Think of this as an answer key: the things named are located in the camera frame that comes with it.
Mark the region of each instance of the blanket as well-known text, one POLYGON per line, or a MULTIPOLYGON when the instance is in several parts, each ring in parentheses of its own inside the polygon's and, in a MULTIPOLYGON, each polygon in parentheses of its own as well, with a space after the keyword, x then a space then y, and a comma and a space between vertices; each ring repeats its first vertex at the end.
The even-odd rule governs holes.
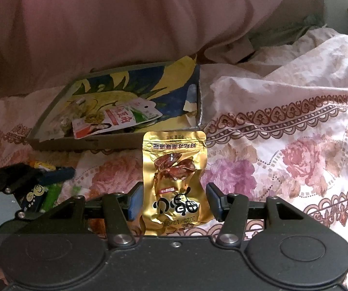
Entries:
MULTIPOLYGON (((208 164, 202 184, 264 201, 278 195, 348 241, 348 36, 309 31, 239 65, 201 67, 208 164)), ((44 161, 76 169, 59 202, 125 191, 142 180, 141 150, 38 152, 26 137, 61 87, 0 99, 0 167, 44 161)), ((215 220, 173 235, 216 235, 215 220)), ((247 224, 246 239, 263 228, 247 224)), ((132 230, 140 233, 138 226, 132 230)), ((348 287, 348 275, 345 281, 348 287)))

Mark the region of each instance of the silver screw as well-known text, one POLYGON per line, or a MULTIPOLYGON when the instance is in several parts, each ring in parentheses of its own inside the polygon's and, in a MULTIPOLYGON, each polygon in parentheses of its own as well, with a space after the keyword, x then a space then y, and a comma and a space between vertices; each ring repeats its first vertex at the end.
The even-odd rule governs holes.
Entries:
POLYGON ((170 243, 170 245, 172 247, 178 248, 178 247, 181 247, 182 243, 181 242, 172 242, 172 243, 170 243))
POLYGON ((128 234, 117 234, 113 237, 113 241, 118 245, 125 245, 132 242, 132 237, 128 234))
POLYGON ((224 244, 234 244, 239 241, 239 238, 235 234, 222 234, 219 239, 224 244))

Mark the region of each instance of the open box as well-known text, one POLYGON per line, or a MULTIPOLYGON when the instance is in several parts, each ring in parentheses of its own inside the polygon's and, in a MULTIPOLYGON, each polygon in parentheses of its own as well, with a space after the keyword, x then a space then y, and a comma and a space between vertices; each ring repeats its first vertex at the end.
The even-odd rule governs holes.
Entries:
MULTIPOLYGON (((76 89, 81 86, 82 82, 86 82, 89 79, 89 82, 92 78, 97 79, 97 77, 102 77, 106 75, 113 75, 114 73, 127 73, 127 72, 134 72, 141 69, 149 69, 149 68, 159 68, 161 67, 164 70, 164 73, 166 73, 166 68, 170 67, 170 71, 175 71, 173 68, 175 68, 174 64, 178 64, 178 69, 184 69, 184 63, 189 64, 192 60, 189 57, 184 57, 176 62, 161 62, 161 63, 155 63, 155 64, 142 64, 142 65, 133 65, 128 67, 121 67, 121 68, 115 68, 115 69, 109 69, 97 73, 91 73, 85 77, 82 77, 81 79, 74 80, 70 82, 52 101, 52 103, 47 107, 47 109, 44 111, 44 113, 40 116, 38 122, 31 130, 29 136, 27 137, 27 140, 29 144, 32 146, 35 150, 40 151, 73 151, 73 150, 101 150, 101 149, 122 149, 122 148, 141 148, 142 142, 143 142, 143 136, 145 132, 147 131, 175 131, 175 130, 190 130, 190 131, 196 131, 200 129, 201 121, 202 121, 202 101, 201 101, 201 93, 200 93, 200 86, 199 86, 199 66, 195 65, 193 67, 193 72, 191 74, 191 78, 193 78, 193 82, 195 82, 196 79, 196 88, 197 88, 197 106, 196 106, 196 116, 195 116, 195 123, 194 125, 190 125, 190 123, 187 123, 187 125, 182 122, 178 123, 178 128, 175 128, 175 122, 171 122, 170 125, 167 125, 165 127, 164 122, 160 122, 158 124, 153 124, 151 126, 139 129, 135 132, 130 133, 108 133, 108 134, 101 134, 101 135, 92 135, 88 136, 82 139, 74 139, 74 137, 64 137, 60 139, 55 140, 46 140, 46 141, 40 141, 40 137, 43 135, 43 132, 46 130, 48 123, 54 118, 55 115, 59 113, 59 110, 64 106, 68 101, 70 101, 70 98, 75 95, 76 89)), ((167 77, 165 78, 166 84, 170 84, 170 81, 172 84, 175 84, 177 81, 175 73, 171 76, 169 76, 167 80, 167 77)), ((157 93, 159 90, 155 90, 150 92, 151 93, 157 93)))

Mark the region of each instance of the yellow wrapper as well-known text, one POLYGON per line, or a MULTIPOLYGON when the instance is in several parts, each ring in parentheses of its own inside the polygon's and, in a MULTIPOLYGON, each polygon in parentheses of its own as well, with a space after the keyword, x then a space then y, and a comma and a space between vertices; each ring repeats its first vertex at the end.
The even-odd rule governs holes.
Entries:
POLYGON ((146 235, 173 233, 212 219, 200 182, 206 167, 202 131, 147 132, 143 140, 146 235))

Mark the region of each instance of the cardboard box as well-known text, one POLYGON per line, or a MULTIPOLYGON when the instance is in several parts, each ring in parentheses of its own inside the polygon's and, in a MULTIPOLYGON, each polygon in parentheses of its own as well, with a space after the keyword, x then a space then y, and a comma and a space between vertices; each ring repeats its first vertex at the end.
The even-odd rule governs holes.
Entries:
MULTIPOLYGON (((82 79, 107 75, 110 73, 118 73, 123 71, 135 71, 151 67, 168 66, 173 62, 161 62, 155 64, 133 65, 122 68, 109 69, 98 73, 91 73, 82 79)), ((57 114, 56 110, 64 105, 70 98, 70 89, 78 80, 70 82, 54 99, 54 101, 47 107, 44 113, 39 118, 36 125, 32 128, 27 140, 35 150, 40 151, 75 151, 75 150, 102 150, 102 149, 122 149, 122 148, 141 148, 143 136, 145 132, 133 133, 110 133, 106 135, 93 135, 82 139, 74 139, 73 137, 65 137, 56 140, 39 141, 42 131, 49 122, 57 114)), ((202 101, 199 83, 197 85, 197 116, 196 125, 189 128, 172 128, 164 131, 175 130, 191 130, 196 131, 200 129, 202 121, 202 101)))

